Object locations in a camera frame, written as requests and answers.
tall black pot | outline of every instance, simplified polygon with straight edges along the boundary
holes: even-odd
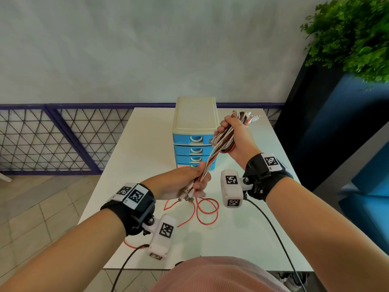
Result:
[[[312,191],[388,121],[388,83],[365,83],[341,65],[304,62],[274,130]]]

person's right hand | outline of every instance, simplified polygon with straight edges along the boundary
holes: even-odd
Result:
[[[235,149],[229,154],[245,170],[247,162],[255,155],[260,154],[261,151],[255,144],[249,127],[245,126],[239,119],[231,116],[224,117],[217,131],[214,132],[214,136],[224,132],[228,125],[234,128],[235,141]]]

white table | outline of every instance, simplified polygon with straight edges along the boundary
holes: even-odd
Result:
[[[286,154],[278,141],[263,109],[251,109],[260,119],[250,124],[255,142],[263,152],[274,153],[295,175]],[[231,109],[219,108],[219,119],[231,114]],[[119,190],[126,182],[141,182],[175,168],[172,121],[173,108],[135,108],[116,148],[100,177],[80,222],[84,221]],[[220,190],[220,173],[224,169],[235,169],[239,175],[243,170],[227,154],[217,157],[216,168],[211,171],[207,197],[220,203],[219,219],[210,226],[202,225],[196,216],[186,225],[177,228],[167,258],[158,261],[149,257],[145,250],[138,250],[129,260],[126,269],[172,269],[176,263],[197,256],[235,256],[249,260],[268,271],[291,271],[281,245],[265,217],[251,204],[243,202],[238,209],[223,206]],[[289,256],[298,271],[312,271],[312,268],[283,231],[266,204],[254,200],[266,213],[280,235]],[[163,211],[165,201],[157,201],[154,215],[162,214],[177,218],[178,223],[186,221],[193,212],[193,205],[180,202],[168,211]],[[202,203],[205,211],[211,211],[208,202]],[[202,216],[211,222],[214,216]],[[142,234],[127,237],[132,246],[149,243],[151,235]],[[121,268],[133,250],[124,243],[107,262],[104,268]]]

geometric lattice panel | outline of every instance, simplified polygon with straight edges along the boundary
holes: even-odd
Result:
[[[104,170],[132,109],[58,110],[100,170]]]
[[[274,127],[275,123],[277,122],[278,116],[281,113],[280,108],[264,108],[263,109],[266,113],[266,116],[269,119],[270,124],[272,127]]]
[[[40,109],[0,110],[0,171],[90,171]]]

hand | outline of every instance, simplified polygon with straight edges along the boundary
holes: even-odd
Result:
[[[224,117],[224,120],[220,122],[217,131],[214,132],[214,136],[224,132],[228,125],[231,125],[234,128],[235,141],[235,149],[230,152],[229,155],[243,170],[246,170],[247,162],[255,155],[260,154],[261,151],[255,144],[249,127],[245,126],[239,119],[231,116]]]
[[[194,179],[202,175],[204,169],[205,162],[202,161],[197,167],[186,166],[177,168],[150,177],[141,183],[152,191],[156,200],[177,199],[181,195],[182,189],[187,186],[189,182],[193,182]],[[203,190],[210,180],[211,175],[208,172],[203,181],[195,182],[193,184],[193,188],[197,190],[196,193],[198,197],[205,196]]]

